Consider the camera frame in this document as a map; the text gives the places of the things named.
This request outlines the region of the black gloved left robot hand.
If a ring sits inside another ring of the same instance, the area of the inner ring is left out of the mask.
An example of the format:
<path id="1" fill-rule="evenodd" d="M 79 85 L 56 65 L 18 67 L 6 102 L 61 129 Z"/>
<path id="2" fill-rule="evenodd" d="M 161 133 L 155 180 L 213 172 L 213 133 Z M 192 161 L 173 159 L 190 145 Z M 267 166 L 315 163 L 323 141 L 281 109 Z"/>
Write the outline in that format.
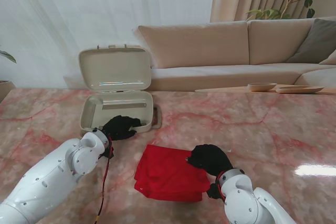
<path id="1" fill-rule="evenodd" d="M 140 126 L 140 119 L 118 115 L 107 122 L 101 131 L 113 141 L 119 141 L 133 137 L 137 133 L 133 128 Z"/>

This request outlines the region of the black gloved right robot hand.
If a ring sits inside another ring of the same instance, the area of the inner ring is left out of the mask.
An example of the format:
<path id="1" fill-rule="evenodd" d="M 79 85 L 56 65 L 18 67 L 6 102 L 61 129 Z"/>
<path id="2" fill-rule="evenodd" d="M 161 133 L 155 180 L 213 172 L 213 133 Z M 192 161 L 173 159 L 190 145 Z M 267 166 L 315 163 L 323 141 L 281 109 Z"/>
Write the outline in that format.
<path id="1" fill-rule="evenodd" d="M 191 151 L 191 156 L 187 157 L 186 160 L 190 165 L 203 169 L 216 177 L 233 168 L 227 155 L 213 144 L 195 146 Z"/>

